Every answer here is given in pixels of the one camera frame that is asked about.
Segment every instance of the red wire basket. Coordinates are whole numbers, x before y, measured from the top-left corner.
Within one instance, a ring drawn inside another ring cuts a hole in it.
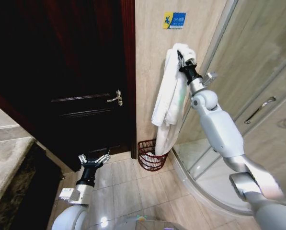
[[[156,139],[144,140],[138,143],[138,163],[148,171],[157,171],[164,166],[168,153],[155,155]]]

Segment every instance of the beige tile floor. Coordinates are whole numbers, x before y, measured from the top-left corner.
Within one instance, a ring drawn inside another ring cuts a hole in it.
[[[48,224],[68,207],[58,200],[62,187],[73,187],[78,173],[61,181]],[[195,199],[179,180],[169,158],[158,172],[140,167],[130,153],[113,155],[97,171],[86,229],[114,230],[129,216],[148,215],[177,222],[187,230],[258,230],[253,218],[223,214]],[[107,218],[106,227],[101,219]]]

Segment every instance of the door lever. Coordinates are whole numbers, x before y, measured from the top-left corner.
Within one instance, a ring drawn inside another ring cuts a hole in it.
[[[244,121],[245,124],[249,125],[252,121],[251,119],[261,110],[263,109],[267,104],[269,104],[270,102],[274,102],[276,101],[277,98],[275,96],[268,98],[265,102],[262,103],[262,105],[260,105],[260,107],[253,112],[253,114],[247,118],[246,121]]]
[[[115,98],[113,98],[113,99],[106,100],[106,101],[107,101],[107,102],[113,102],[113,101],[118,100],[119,106],[122,106],[122,105],[123,105],[122,92],[120,92],[120,90],[117,90],[117,91],[116,91],[116,95],[117,95],[117,97],[115,97]]]

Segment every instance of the door frame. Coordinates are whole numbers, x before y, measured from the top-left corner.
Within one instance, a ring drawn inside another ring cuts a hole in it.
[[[136,71],[135,71],[135,0],[120,0],[123,42],[125,55],[125,70],[127,80],[128,115],[130,130],[131,157],[137,158],[137,123],[136,123]],[[29,120],[13,108],[13,106],[0,95],[0,108],[14,119],[31,135],[38,137],[35,126]]]
[[[131,157],[137,158],[137,100],[135,73],[135,0],[120,0],[124,53],[129,101],[129,129]]]

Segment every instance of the shower enclosure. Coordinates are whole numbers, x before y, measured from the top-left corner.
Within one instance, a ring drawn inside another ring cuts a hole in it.
[[[286,0],[227,1],[200,74],[243,135],[245,153],[276,178],[286,196]],[[193,185],[223,208],[249,213],[187,101],[173,147]]]

